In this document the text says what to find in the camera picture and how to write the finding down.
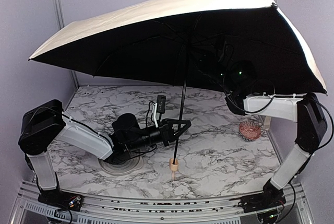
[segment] umbrella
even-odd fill
[[[29,59],[183,85],[180,119],[187,85],[221,91],[225,81],[243,96],[326,93],[307,43],[273,0],[150,0],[73,22]]]

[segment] open umbrella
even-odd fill
[[[180,118],[186,85],[221,91],[225,81],[243,96],[326,93],[309,47],[273,0],[150,0],[73,22],[30,60],[183,85]]]

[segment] marble tabletop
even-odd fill
[[[123,113],[136,115],[145,126],[149,101],[166,96],[163,118],[178,119],[181,87],[80,87],[67,112],[97,131],[112,133],[112,122]],[[179,171],[171,180],[169,159],[174,144],[162,144],[144,155],[144,166],[124,176],[102,171],[93,155],[63,142],[49,147],[62,189],[131,198],[196,198],[261,190],[279,166],[265,131],[248,143],[238,133],[241,121],[255,116],[234,115],[220,92],[188,88],[184,117],[192,126],[180,138]]]

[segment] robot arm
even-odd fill
[[[121,115],[112,125],[114,134],[97,133],[63,113],[62,103],[49,101],[23,116],[19,146],[26,154],[29,167],[35,172],[37,186],[41,192],[38,201],[54,206],[69,206],[79,211],[82,196],[63,192],[59,188],[57,175],[53,170],[49,144],[55,139],[81,148],[98,159],[110,164],[119,164],[131,158],[131,151],[151,144],[163,142],[165,146],[179,138],[190,126],[190,121],[163,119],[165,96],[158,96],[154,103],[154,126],[140,129],[133,114]],[[174,125],[181,125],[178,130]]]
[[[268,96],[249,96],[244,101],[244,108],[256,111],[263,108],[270,99]],[[285,161],[265,184],[264,192],[241,199],[241,206],[246,213],[278,206],[278,201],[286,202],[282,189],[305,168],[327,130],[323,110],[315,101],[318,100],[313,93],[302,98],[278,97],[274,98],[268,108],[258,113],[297,122],[297,138]]]

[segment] marble surface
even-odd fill
[[[131,112],[144,127],[149,101],[166,95],[163,118],[178,118],[180,87],[80,87],[67,110],[76,120],[112,133],[111,123]],[[188,88],[184,119],[192,126],[180,138],[179,172],[171,180],[169,159],[174,144],[144,156],[142,169],[124,176],[102,171],[98,160],[81,149],[52,142],[49,151],[62,189],[131,198],[195,198],[261,190],[279,161],[268,135],[252,143],[242,140],[238,124],[254,116],[232,114],[220,92]]]

